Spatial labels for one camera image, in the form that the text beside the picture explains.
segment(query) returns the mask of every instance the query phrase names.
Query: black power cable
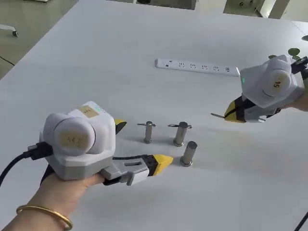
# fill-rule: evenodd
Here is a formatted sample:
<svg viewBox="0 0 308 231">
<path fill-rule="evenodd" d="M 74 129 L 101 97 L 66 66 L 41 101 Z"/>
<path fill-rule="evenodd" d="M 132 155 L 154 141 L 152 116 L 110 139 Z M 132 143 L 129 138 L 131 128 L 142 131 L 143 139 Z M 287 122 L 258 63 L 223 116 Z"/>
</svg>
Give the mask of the black power cable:
<svg viewBox="0 0 308 231">
<path fill-rule="evenodd" d="M 53 154 L 52 147 L 47 144 L 46 142 L 40 142 L 35 145 L 28 147 L 28 151 L 22 153 L 21 155 L 17 156 L 14 160 L 12 160 L 9 165 L 4 169 L 4 171 L 0 175 L 0 187 L 3 183 L 4 178 L 11 170 L 11 168 L 17 164 L 22 159 L 26 159 L 31 157 L 32 160 L 38 160 Z"/>
<path fill-rule="evenodd" d="M 4 169 L 4 171 L 1 173 L 0 175 L 0 187 L 2 185 L 2 182 L 5 178 L 5 176 L 8 174 L 8 172 L 11 170 L 11 168 L 17 164 L 18 161 L 22 160 L 22 159 L 26 159 L 29 156 L 27 156 L 25 153 L 22 153 L 21 155 L 17 156 L 14 160 L 12 160 L 9 165 Z"/>
<path fill-rule="evenodd" d="M 294 231 L 299 231 L 300 228 L 304 225 L 305 221 L 308 219 L 308 212 L 304 215 L 304 217 L 302 218 L 302 220 L 299 222 L 299 224 L 297 225 L 297 227 L 295 228 Z"/>
<path fill-rule="evenodd" d="M 0 56 L 1 59 L 3 59 L 4 61 L 8 62 L 9 64 L 15 66 L 15 64 L 13 64 L 12 62 L 8 61 L 7 59 L 3 58 L 2 56 Z"/>
</svg>

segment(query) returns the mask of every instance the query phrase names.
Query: rounded white cap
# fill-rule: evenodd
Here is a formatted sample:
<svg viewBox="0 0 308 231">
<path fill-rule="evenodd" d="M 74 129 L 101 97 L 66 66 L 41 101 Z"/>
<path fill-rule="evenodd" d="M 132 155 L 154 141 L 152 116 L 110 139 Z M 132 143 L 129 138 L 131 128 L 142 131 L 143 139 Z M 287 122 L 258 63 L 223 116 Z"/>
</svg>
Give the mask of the rounded white cap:
<svg viewBox="0 0 308 231">
<path fill-rule="evenodd" d="M 278 97 L 283 95 L 291 86 L 291 76 L 284 70 L 272 70 L 264 77 L 262 90 L 267 96 Z"/>
<path fill-rule="evenodd" d="M 79 117 L 63 120 L 53 132 L 53 145 L 58 152 L 70 156 L 85 154 L 95 141 L 93 127 Z"/>
</svg>

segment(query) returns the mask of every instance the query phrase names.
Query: metal cylinder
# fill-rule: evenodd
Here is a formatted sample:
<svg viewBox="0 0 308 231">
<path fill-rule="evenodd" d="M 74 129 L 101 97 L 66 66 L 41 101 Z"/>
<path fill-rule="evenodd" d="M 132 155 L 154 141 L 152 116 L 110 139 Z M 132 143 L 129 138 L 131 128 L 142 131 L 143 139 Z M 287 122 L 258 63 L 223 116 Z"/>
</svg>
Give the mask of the metal cylinder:
<svg viewBox="0 0 308 231">
<path fill-rule="evenodd" d="M 180 163 L 184 167 L 189 167 L 193 163 L 193 155 L 196 152 L 198 145 L 194 141 L 189 141 L 185 149 L 184 155 L 180 159 Z"/>
<path fill-rule="evenodd" d="M 152 127 L 153 127 L 153 123 L 151 121 L 146 122 L 145 137 L 144 137 L 145 143 L 152 142 Z"/>
<path fill-rule="evenodd" d="M 186 122 L 180 122 L 177 130 L 177 134 L 173 140 L 173 144 L 177 147 L 181 147 L 184 144 L 185 134 L 188 128 L 188 124 Z"/>
</svg>

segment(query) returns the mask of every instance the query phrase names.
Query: electrical outlet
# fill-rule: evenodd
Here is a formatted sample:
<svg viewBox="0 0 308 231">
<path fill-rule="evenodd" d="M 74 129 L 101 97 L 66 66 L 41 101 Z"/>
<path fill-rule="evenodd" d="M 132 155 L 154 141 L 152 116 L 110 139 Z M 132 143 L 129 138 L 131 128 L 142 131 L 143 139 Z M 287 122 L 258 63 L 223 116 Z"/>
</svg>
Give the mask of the electrical outlet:
<svg viewBox="0 0 308 231">
<path fill-rule="evenodd" d="M 237 67 L 224 66 L 218 64 L 205 64 L 195 63 L 188 61 L 176 61 L 171 59 L 157 59 L 155 60 L 155 66 L 158 68 L 182 70 L 182 71 L 194 71 L 203 72 L 208 74 L 220 74 L 227 76 L 240 76 L 240 71 Z"/>
</svg>

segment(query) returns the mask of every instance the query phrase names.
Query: metal pin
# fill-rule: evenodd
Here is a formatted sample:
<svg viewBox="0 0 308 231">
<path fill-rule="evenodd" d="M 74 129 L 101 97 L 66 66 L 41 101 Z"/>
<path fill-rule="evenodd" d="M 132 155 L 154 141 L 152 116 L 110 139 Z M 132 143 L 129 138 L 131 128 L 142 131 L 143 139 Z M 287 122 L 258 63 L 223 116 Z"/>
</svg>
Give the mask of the metal pin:
<svg viewBox="0 0 308 231">
<path fill-rule="evenodd" d="M 151 121 L 146 122 L 146 124 L 138 124 L 145 127 L 145 136 L 144 136 L 144 142 L 146 144 L 149 144 L 152 142 L 152 127 L 156 127 L 156 124 L 153 124 Z"/>
<path fill-rule="evenodd" d="M 185 149 L 184 155 L 180 159 L 180 164 L 184 167 L 189 167 L 193 163 L 193 155 L 196 152 L 198 145 L 194 141 L 189 141 Z"/>
<path fill-rule="evenodd" d="M 168 127 L 178 128 L 177 134 L 173 139 L 173 144 L 177 147 L 184 145 L 184 138 L 188 128 L 192 128 L 191 125 L 188 125 L 186 122 L 180 122 L 179 125 L 170 124 Z"/>
<path fill-rule="evenodd" d="M 212 115 L 212 116 L 215 116 L 215 117 L 218 117 L 218 118 L 222 118 L 222 119 L 225 118 L 224 116 L 222 116 L 222 115 L 217 115 L 217 114 L 215 114 L 215 113 L 211 113 L 211 115 Z"/>
</svg>

